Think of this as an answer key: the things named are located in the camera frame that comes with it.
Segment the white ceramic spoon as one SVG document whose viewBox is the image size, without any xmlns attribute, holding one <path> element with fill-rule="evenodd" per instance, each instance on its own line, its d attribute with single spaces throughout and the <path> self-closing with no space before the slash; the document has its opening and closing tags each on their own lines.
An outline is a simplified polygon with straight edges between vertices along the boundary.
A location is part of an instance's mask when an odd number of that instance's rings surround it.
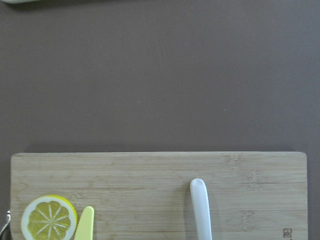
<svg viewBox="0 0 320 240">
<path fill-rule="evenodd" d="M 209 197 L 205 182 L 195 178 L 190 182 L 190 194 L 198 240 L 212 240 Z"/>
</svg>

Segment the bamboo cutting board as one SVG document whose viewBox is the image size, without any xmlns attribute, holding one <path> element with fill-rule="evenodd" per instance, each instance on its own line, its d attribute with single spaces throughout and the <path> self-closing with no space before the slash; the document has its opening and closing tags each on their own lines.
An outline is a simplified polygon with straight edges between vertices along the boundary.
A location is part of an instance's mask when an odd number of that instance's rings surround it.
<svg viewBox="0 0 320 240">
<path fill-rule="evenodd" d="M 96 240 L 194 240 L 190 182 L 205 182 L 215 240 L 306 240 L 302 152 L 17 153 L 11 158 L 13 239 L 43 195 L 92 206 Z"/>
</svg>

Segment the yellow plastic knife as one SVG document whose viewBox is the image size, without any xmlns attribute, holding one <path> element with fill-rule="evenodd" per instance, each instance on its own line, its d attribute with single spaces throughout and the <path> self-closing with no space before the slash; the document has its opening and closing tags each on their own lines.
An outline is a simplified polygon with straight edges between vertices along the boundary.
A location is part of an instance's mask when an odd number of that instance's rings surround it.
<svg viewBox="0 0 320 240">
<path fill-rule="evenodd" d="M 93 240 L 95 211 L 92 206 L 86 206 L 80 216 L 74 240 Z"/>
</svg>

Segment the single lemon slice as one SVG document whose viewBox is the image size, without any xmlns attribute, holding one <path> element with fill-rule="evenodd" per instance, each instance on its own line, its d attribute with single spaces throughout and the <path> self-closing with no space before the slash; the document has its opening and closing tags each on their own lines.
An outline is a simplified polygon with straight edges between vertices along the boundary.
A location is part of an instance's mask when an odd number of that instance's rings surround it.
<svg viewBox="0 0 320 240">
<path fill-rule="evenodd" d="M 70 240 L 78 216 L 69 200 L 58 195 L 43 195 L 24 209 L 20 227 L 26 240 Z"/>
</svg>

